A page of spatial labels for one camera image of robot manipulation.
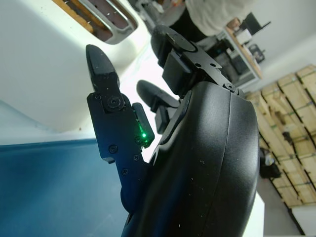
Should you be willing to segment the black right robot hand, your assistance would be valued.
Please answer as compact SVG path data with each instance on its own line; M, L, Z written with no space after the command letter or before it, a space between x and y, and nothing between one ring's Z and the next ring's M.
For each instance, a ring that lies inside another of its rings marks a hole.
M128 212L124 237L240 237L255 200L259 131L251 102L220 65L173 29L154 28L151 46L175 100L140 80L137 92L156 114L161 139L139 103L119 89L107 55L87 45L94 92L87 103L101 159L114 163Z

